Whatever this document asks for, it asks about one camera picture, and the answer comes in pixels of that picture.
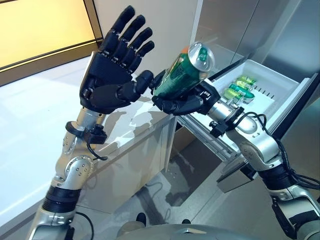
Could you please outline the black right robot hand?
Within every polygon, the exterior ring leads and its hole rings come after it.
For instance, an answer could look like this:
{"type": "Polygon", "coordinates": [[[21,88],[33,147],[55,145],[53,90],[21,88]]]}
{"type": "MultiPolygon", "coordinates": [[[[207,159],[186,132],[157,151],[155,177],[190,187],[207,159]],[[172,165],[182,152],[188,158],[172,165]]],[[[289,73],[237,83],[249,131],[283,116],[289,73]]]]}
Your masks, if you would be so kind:
{"type": "Polygon", "coordinates": [[[163,70],[154,77],[149,84],[149,88],[151,89],[153,104],[168,115],[184,116],[195,112],[206,115],[212,106],[221,99],[216,88],[205,81],[177,99],[170,100],[156,96],[154,90],[160,84],[164,74],[165,71],[163,70]]]}

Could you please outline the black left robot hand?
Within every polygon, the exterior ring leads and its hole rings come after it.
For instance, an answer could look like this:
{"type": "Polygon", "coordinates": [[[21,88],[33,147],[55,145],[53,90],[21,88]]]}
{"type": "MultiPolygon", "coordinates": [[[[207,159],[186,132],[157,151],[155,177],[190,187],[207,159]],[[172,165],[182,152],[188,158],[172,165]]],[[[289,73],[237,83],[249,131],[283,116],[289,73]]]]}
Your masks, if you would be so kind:
{"type": "Polygon", "coordinates": [[[145,23],[145,17],[135,16],[131,5],[119,15],[98,51],[90,57],[79,89],[84,108],[110,114],[134,103],[145,93],[153,73],[144,70],[137,77],[132,76],[143,57],[155,47],[150,40],[152,29],[141,30],[145,23]]]}

